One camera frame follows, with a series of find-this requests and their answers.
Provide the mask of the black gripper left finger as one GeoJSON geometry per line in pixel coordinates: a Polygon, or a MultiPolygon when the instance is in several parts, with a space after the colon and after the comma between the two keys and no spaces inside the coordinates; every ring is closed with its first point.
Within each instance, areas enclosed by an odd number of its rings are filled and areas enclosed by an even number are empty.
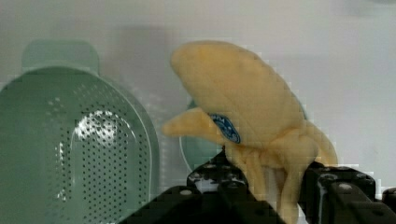
{"type": "Polygon", "coordinates": [[[248,189],[242,172],[221,151],[120,224],[286,224],[248,189]]]}

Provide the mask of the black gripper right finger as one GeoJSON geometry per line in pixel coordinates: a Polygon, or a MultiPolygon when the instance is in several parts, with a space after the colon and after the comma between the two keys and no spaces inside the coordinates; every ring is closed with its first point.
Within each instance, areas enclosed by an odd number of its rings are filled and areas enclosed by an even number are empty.
{"type": "Polygon", "coordinates": [[[375,197],[375,180],[350,167],[312,162],[298,204],[308,224],[396,224],[395,188],[375,197]]]}

